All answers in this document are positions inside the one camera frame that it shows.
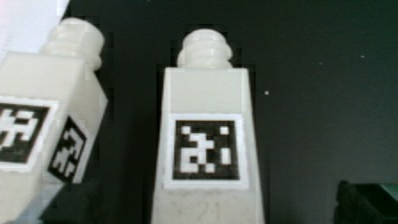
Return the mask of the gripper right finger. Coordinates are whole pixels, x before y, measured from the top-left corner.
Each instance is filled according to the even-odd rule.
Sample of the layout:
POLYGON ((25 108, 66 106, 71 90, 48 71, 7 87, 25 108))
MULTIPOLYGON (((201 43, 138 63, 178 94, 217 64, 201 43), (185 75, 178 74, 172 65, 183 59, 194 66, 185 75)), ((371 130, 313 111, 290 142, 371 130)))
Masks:
POLYGON ((336 224, 398 224, 398 184, 341 181, 336 224))

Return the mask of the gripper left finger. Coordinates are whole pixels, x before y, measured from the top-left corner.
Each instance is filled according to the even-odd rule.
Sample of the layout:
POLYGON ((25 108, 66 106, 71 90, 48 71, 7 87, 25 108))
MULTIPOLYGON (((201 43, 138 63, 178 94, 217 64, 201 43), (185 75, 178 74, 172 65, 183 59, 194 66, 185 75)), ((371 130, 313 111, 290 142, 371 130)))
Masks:
POLYGON ((103 218, 101 184, 66 184, 39 216, 43 224, 105 224, 103 218))

